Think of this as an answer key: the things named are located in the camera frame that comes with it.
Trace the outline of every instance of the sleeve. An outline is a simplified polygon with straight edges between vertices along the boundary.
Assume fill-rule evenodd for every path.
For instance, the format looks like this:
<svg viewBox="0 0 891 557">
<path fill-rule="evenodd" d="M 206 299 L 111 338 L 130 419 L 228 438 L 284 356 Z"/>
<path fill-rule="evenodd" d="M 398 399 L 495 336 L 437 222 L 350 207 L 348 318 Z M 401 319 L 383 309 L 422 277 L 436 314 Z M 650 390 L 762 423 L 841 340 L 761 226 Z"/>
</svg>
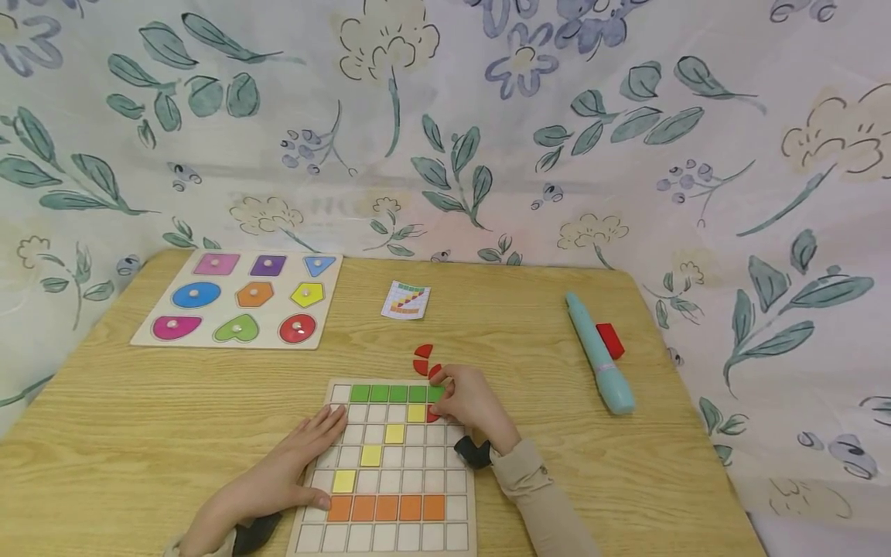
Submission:
<svg viewBox="0 0 891 557">
<path fill-rule="evenodd" d="M 164 550 L 163 557 L 180 557 L 179 555 L 179 543 L 183 541 L 182 536 L 176 537 L 167 548 Z M 225 541 L 223 545 L 220 546 L 213 553 L 208 553 L 204 555 L 204 557 L 232 557 L 232 551 L 235 547 L 235 530 L 233 529 L 229 532 L 229 535 L 225 537 Z"/>
<path fill-rule="evenodd" d="M 495 477 L 517 505 L 538 557 L 599 557 L 591 534 L 557 487 L 535 445 L 523 439 L 501 456 L 490 452 Z"/>
</svg>

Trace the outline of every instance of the child's hand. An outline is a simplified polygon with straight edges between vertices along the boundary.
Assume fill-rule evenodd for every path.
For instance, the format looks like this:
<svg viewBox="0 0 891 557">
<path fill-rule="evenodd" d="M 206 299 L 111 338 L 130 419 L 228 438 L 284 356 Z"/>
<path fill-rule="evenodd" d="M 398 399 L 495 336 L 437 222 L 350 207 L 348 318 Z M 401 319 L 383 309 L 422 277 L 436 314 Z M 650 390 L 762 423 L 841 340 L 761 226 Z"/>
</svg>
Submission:
<svg viewBox="0 0 891 557">
<path fill-rule="evenodd" d="M 477 428 L 502 455 L 513 450 L 520 441 L 517 426 L 483 373 L 468 365 L 447 365 L 430 377 L 430 384 L 440 385 L 446 377 L 452 380 L 445 385 L 445 393 L 439 402 L 430 408 L 433 414 L 453 416 L 464 425 Z"/>
<path fill-rule="evenodd" d="M 180 554 L 213 553 L 239 522 L 295 506 L 327 510 L 331 498 L 321 489 L 302 487 L 297 480 L 306 466 L 334 443 L 347 427 L 347 409 L 326 405 L 306 418 L 253 468 L 221 488 L 195 515 Z"/>
</svg>

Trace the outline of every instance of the orange square tile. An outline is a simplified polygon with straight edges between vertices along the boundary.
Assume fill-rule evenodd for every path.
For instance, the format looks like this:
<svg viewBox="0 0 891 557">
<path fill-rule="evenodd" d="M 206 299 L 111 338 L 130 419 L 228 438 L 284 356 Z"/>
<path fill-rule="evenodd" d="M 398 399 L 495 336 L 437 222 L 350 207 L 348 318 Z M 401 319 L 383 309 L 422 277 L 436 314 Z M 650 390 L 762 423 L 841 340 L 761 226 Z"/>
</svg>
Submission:
<svg viewBox="0 0 891 557">
<path fill-rule="evenodd" d="M 333 496 L 328 511 L 329 522 L 349 521 L 349 509 L 353 506 L 353 496 Z"/>
<path fill-rule="evenodd" d="M 395 520 L 399 508 L 399 496 L 379 496 L 375 520 Z"/>
<path fill-rule="evenodd" d="M 353 522 L 371 522 L 374 520 L 375 496 L 356 496 L 353 501 Z"/>
<path fill-rule="evenodd" d="M 424 496 L 424 520 L 446 519 L 446 496 Z"/>
<path fill-rule="evenodd" d="M 421 496 L 401 496 L 399 499 L 400 520 L 421 519 Z"/>
</svg>

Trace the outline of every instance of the green heart puzzle piece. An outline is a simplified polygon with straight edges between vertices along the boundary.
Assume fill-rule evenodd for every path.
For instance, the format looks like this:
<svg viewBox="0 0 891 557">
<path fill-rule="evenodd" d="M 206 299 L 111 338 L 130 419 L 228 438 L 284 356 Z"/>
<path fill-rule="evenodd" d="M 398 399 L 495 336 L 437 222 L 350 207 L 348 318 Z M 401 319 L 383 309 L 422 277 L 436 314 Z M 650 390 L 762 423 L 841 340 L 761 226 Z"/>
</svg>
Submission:
<svg viewBox="0 0 891 557">
<path fill-rule="evenodd" d="M 214 331 L 214 340 L 227 342 L 236 339 L 239 342 L 251 342 L 259 334 L 260 326 L 257 321 L 248 314 L 241 314 Z"/>
</svg>

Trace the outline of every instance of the floral fabric backdrop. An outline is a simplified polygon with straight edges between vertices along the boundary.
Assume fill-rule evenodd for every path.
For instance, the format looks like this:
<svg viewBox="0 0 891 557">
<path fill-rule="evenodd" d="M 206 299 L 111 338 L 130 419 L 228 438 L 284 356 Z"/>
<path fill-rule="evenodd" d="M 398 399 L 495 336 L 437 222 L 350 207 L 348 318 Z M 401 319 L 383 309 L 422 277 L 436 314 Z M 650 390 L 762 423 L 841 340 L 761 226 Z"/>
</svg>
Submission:
<svg viewBox="0 0 891 557">
<path fill-rule="evenodd" d="M 597 266 L 747 509 L 887 528 L 891 4 L 261 4 L 0 0 L 0 432 L 159 250 Z"/>
</svg>

